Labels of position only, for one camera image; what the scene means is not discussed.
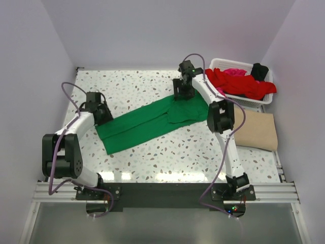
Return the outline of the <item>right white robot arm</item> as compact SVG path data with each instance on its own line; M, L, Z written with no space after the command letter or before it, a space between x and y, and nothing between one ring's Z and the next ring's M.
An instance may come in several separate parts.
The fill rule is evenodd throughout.
M205 69L195 68L190 60L179 64L180 77L173 79L175 100L192 99L199 93L208 105L207 126L216 136L223 150L222 163L225 167L225 195L233 200L244 194L249 187L246 174L237 151L234 101L222 95L209 81Z

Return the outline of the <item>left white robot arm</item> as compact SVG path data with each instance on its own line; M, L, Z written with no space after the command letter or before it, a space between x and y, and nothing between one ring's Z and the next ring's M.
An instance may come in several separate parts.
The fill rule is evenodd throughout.
M100 174L83 165L80 139L94 126L100 126L113 120L105 96L98 91L87 92L86 101L77 107L70 122L54 134L42 138L42 173L49 179L49 194L59 187L53 186L55 179L73 182L87 188L93 199L101 199L105 187Z

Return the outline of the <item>green t shirt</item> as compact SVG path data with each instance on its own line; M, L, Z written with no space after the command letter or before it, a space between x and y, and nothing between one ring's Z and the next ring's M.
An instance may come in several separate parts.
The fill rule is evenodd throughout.
M208 105L200 94L189 100L171 95L97 126L96 131L110 155L205 121L207 114Z

